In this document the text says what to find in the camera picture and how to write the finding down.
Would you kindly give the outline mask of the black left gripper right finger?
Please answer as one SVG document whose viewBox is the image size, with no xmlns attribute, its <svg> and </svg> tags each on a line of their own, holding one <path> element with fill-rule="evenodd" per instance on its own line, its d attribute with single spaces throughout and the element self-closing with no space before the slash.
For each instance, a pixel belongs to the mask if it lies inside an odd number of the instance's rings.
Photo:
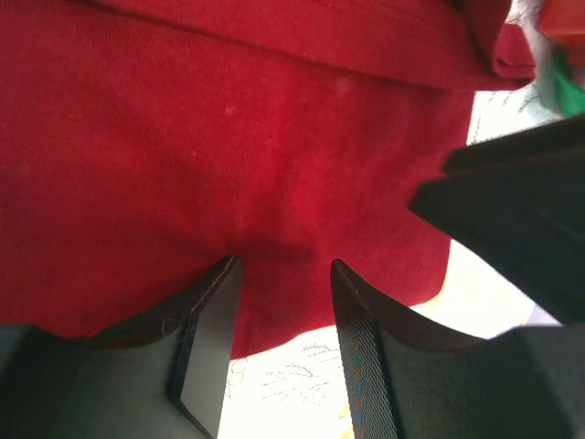
<svg viewBox="0 0 585 439">
<path fill-rule="evenodd" d="M 581 438 L 584 328 L 481 339 L 395 301 L 347 264 L 331 291 L 358 438 Z"/>
</svg>

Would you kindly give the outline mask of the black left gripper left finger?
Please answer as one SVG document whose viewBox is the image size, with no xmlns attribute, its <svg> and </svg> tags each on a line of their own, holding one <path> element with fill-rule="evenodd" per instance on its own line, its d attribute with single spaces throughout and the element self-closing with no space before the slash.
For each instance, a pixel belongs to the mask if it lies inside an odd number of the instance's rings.
<svg viewBox="0 0 585 439">
<path fill-rule="evenodd" d="M 1 328 L 4 438 L 214 438 L 241 290 L 228 257 L 94 337 Z"/>
</svg>

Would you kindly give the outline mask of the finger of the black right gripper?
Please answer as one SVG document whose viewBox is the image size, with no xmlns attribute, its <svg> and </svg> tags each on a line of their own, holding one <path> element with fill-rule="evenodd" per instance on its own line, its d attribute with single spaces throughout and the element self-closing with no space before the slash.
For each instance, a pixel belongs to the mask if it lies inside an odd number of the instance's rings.
<svg viewBox="0 0 585 439">
<path fill-rule="evenodd" d="M 584 117 L 544 124 L 455 150 L 441 185 L 465 190 L 481 179 L 543 179 L 559 191 L 584 190 Z"/>
<path fill-rule="evenodd" d="M 563 325 L 584 322 L 584 235 L 486 187 L 421 185 L 410 210 L 484 259 Z"/>
</svg>

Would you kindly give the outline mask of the dark red t-shirt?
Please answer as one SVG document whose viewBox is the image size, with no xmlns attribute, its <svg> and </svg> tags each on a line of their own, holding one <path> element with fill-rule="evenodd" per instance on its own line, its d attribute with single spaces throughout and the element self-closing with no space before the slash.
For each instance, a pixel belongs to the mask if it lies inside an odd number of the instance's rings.
<svg viewBox="0 0 585 439">
<path fill-rule="evenodd" d="M 404 305 L 449 238 L 410 198 L 478 91 L 535 77 L 507 1 L 4 1 L 1 319 L 93 337 L 243 265 L 233 354 L 333 323 L 343 259 Z"/>
</svg>

